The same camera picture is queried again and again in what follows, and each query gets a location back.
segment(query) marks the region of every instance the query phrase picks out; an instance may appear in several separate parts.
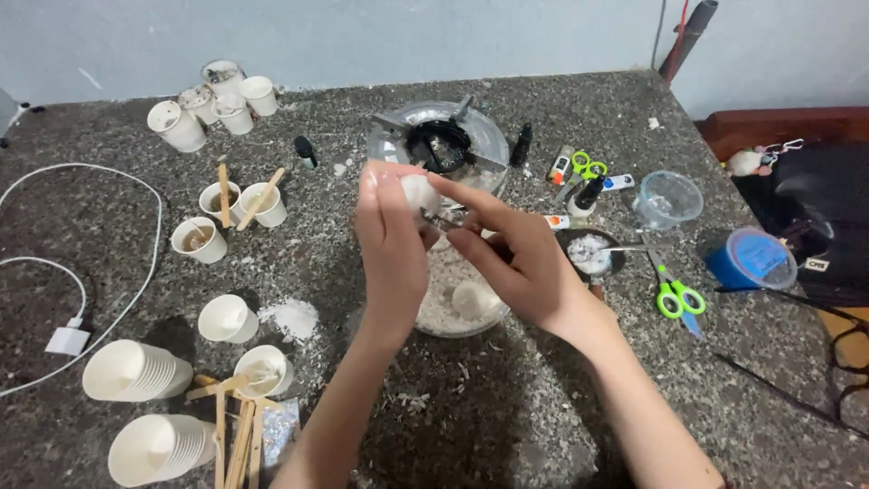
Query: speckled gray surface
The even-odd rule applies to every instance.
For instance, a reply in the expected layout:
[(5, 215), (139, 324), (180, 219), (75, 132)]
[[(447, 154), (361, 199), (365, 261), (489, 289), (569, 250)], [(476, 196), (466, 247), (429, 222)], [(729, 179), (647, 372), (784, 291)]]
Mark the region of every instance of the speckled gray surface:
[[(299, 395), (312, 409), (346, 347), (344, 322), (363, 300), (362, 262), (348, 216), (369, 131), (368, 116), (429, 99), (478, 97), (477, 107), (509, 137), (534, 124), (533, 178), (514, 178), (505, 200), (544, 213), (557, 189), (543, 175), (563, 144), (585, 148), (611, 172), (642, 178), (667, 168), (693, 178), (706, 197), (702, 216), (653, 239), (675, 243), (663, 252), (672, 271), (706, 296), (703, 327), (714, 345), (812, 404), (828, 407), (836, 379), (826, 369), (826, 338), (811, 311), (761, 295), (719, 297), (698, 253), (727, 230), (753, 224), (739, 194), (718, 168), (691, 121), (651, 72), (382, 86), (289, 93), (282, 109), (253, 132), (212, 131), (195, 154), (172, 150), (148, 132), (153, 100), (51, 106), (26, 115), (0, 151), (4, 185), (41, 166), (69, 161), (108, 165), (154, 185), (166, 199), (159, 267), (148, 289), (109, 339), (131, 338), (168, 348), (199, 372), (226, 377), (242, 353), (275, 344), (289, 354)], [(662, 129), (650, 131), (657, 117)], [(307, 135), (321, 166), (304, 170), (292, 138)], [(226, 154), (242, 186), (267, 180), (281, 164), (289, 219), (267, 230), (229, 234), (229, 254), (201, 265), (174, 253), (168, 233), (199, 215), (196, 199)], [(332, 164), (353, 160), (341, 177)], [(627, 208), (631, 191), (608, 193), (593, 222), (623, 241), (636, 239)], [(136, 184), (104, 172), (43, 174), (15, 191), (0, 209), (0, 257), (54, 258), (87, 278), (87, 324), (102, 332), (141, 286), (149, 266), (156, 202)], [(290, 244), (291, 239), (299, 240)], [(53, 328), (75, 313), (69, 278), (41, 265), (0, 269), (3, 389), (38, 378), (65, 358), (42, 352)], [(196, 333), (199, 310), (216, 295), (239, 291), (256, 309), (291, 296), (320, 312), (319, 338), (280, 343), (271, 324), (246, 345), (210, 343)], [(607, 283), (607, 301), (660, 391), (722, 472), (744, 487), (838, 487), (869, 480), (869, 443), (793, 409), (752, 380), (716, 363), (706, 345), (654, 308), (653, 270), (630, 255)], [(503, 351), (496, 351), (495, 345)], [(464, 392), (462, 363), (470, 379)], [(472, 338), (446, 340), (414, 332), (390, 368), (384, 393), (362, 444), (358, 486), (622, 486), (627, 479), (611, 432), (575, 352), (511, 318)], [(212, 419), (207, 405), (177, 399), (141, 404), (86, 398), (83, 362), (36, 388), (0, 400), (4, 413), (0, 481), (5, 486), (113, 487), (109, 445), (132, 419), (152, 412), (192, 412)], [(388, 395), (431, 394), (410, 415)], [(854, 403), (851, 422), (868, 418)], [(197, 469), (154, 487), (207, 487), (211, 469)]]

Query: paper cup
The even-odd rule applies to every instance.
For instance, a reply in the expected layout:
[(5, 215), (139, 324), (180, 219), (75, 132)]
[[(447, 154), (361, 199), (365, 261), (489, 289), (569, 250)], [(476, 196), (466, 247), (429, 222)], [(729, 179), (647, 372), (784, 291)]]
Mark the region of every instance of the paper cup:
[(259, 318), (244, 299), (231, 294), (212, 299), (199, 313), (199, 334), (211, 341), (244, 343), (259, 327)]
[(235, 62), (228, 59), (216, 59), (202, 67), (202, 80), (209, 86), (216, 97), (237, 95), (243, 97), (239, 84), (244, 79), (244, 71)]
[[(267, 183), (253, 184), (248, 187), (239, 201), (242, 203), (242, 214), (247, 214), (248, 209), (254, 205), (260, 198), (260, 192), (265, 190)], [(260, 211), (254, 214), (256, 222), (265, 227), (275, 227), (280, 225), (287, 219), (287, 208), (281, 201), (281, 191), (276, 187), (266, 198), (266, 201), (260, 206)]]
[(178, 94), (178, 105), (203, 123), (213, 124), (217, 122), (217, 116), (211, 111), (211, 99), (209, 87), (198, 84)]
[(148, 112), (148, 127), (182, 153), (199, 150), (207, 140), (196, 119), (171, 100), (155, 105)]
[(248, 106), (243, 102), (243, 98), (239, 99), (242, 100), (243, 104), (243, 107), (239, 109), (232, 109), (223, 105), (221, 103), (221, 98), (216, 98), (211, 103), (211, 111), (214, 113), (215, 117), (226, 126), (226, 129), (230, 133), (235, 134), (236, 136), (247, 134), (254, 129), (254, 119), (250, 117)]
[[(202, 248), (188, 251), (189, 248), (185, 248), (184, 242), (190, 233), (198, 232), (196, 229), (197, 226), (199, 226), (199, 228), (206, 234), (211, 232), (211, 237)], [(215, 226), (214, 221), (209, 218), (190, 218), (180, 223), (178, 227), (175, 228), (175, 232), (172, 233), (172, 248), (182, 255), (195, 258), (208, 265), (213, 264), (215, 261), (218, 261), (226, 255), (227, 245), (223, 236), (217, 232), (217, 227)]]
[[(244, 211), (242, 211), (242, 189), (238, 188), (238, 185), (229, 182), (229, 190), (235, 192), (238, 198), (235, 200), (235, 203), (229, 207), (229, 221), (232, 222), (233, 226), (238, 226), (239, 223), (244, 219)], [(220, 184), (211, 184), (199, 194), (199, 208), (202, 209), (203, 212), (210, 215), (211, 217), (220, 220), (220, 211), (212, 211), (211, 210), (211, 201), (214, 200), (217, 196), (220, 195)]]
[(140, 402), (176, 396), (192, 379), (193, 366), (163, 348), (119, 339), (90, 358), (82, 387), (92, 399)]
[(109, 474), (121, 486), (144, 486), (179, 477), (215, 456), (215, 426), (183, 414), (134, 419), (109, 449)]
[(242, 95), (248, 99), (248, 104), (254, 112), (261, 116), (270, 116), (277, 112), (275, 86), (266, 77), (250, 77), (239, 84)]
[(235, 364), (235, 375), (245, 374), (250, 378), (256, 378), (258, 374), (265, 372), (264, 368), (277, 374), (276, 378), (256, 385), (245, 385), (238, 388), (238, 393), (248, 399), (276, 396), (289, 389), (293, 383), (293, 364), (287, 357), (272, 345), (257, 346), (253, 350), (242, 355)]

